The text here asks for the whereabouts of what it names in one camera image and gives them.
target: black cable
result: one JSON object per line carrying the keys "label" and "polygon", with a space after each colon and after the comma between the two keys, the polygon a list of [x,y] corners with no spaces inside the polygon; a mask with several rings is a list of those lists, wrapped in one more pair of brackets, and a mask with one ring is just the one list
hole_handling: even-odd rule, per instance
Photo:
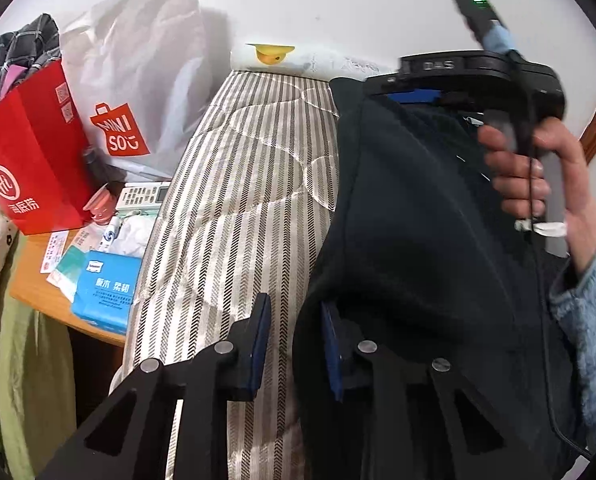
{"label": "black cable", "polygon": [[[527,107],[529,108],[529,116],[528,116],[528,124],[523,123],[522,127],[530,128],[536,124],[536,113],[535,113],[535,105],[533,100],[525,88],[526,91],[526,98],[527,98]],[[548,322],[550,320],[548,308],[546,306],[546,299],[545,299],[545,290],[544,290],[544,275],[542,269],[542,261],[540,260],[540,251],[536,247],[534,243],[534,237],[538,235],[534,231],[534,216],[533,216],[533,190],[532,190],[532,179],[533,179],[533,159],[536,155],[535,145],[533,145],[532,138],[533,132],[520,132],[521,135],[528,135],[528,137],[523,137],[524,139],[531,139],[530,148],[529,148],[529,223],[530,223],[530,232],[529,232],[529,245],[531,246],[531,250],[533,253],[533,261],[536,267],[536,279],[538,282],[538,302],[540,304],[540,324],[542,326],[542,367],[543,367],[543,375],[544,375],[544,384],[545,384],[545,393],[546,393],[546,410],[548,411],[548,421],[551,425],[551,430],[556,434],[556,436],[567,446],[573,449],[575,452],[579,453],[585,459],[591,461],[593,455],[586,449],[581,448],[571,439],[569,439],[558,427],[558,422],[556,421],[556,412],[553,408],[553,396],[551,392],[551,367],[549,363],[549,350],[548,350]]]}

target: qr code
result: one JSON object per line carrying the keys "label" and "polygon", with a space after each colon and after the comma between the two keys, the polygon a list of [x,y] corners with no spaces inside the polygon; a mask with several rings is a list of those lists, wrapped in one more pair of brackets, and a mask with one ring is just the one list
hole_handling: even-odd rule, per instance
{"label": "qr code", "polygon": [[67,87],[67,82],[64,82],[56,87],[56,95],[58,96],[59,104],[62,104],[69,99],[69,88]]}
{"label": "qr code", "polygon": [[73,119],[73,109],[71,101],[65,104],[60,110],[62,110],[62,117],[64,117],[64,121],[66,123],[70,122]]}

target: blue tissue package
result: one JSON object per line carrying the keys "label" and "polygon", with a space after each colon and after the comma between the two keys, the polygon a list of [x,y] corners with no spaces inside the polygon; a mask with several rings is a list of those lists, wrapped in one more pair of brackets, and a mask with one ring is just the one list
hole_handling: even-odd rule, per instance
{"label": "blue tissue package", "polygon": [[103,330],[124,334],[140,262],[131,256],[89,251],[78,277],[73,314]]}

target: white circular hi logo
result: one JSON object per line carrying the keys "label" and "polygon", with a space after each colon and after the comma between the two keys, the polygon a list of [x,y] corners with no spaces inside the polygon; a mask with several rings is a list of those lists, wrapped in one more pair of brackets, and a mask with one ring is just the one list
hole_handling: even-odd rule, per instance
{"label": "white circular hi logo", "polygon": [[17,200],[20,186],[11,171],[0,165],[0,196],[7,200]]}

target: hand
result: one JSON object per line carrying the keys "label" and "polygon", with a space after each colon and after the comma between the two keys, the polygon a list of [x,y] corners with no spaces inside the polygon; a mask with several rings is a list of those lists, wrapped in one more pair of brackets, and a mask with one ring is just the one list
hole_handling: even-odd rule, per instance
{"label": "hand", "polygon": [[[478,140],[490,150],[484,161],[498,175],[493,185],[504,197],[502,209],[516,218],[528,218],[529,158],[508,151],[504,134],[491,126],[480,126]],[[596,253],[596,201],[591,195],[584,151],[573,134],[555,118],[546,119],[535,129],[533,141],[538,148],[556,152],[560,157],[566,240],[575,270],[581,275]],[[537,160],[532,164],[531,187],[533,213],[539,216],[545,211],[543,200],[551,190]]]}

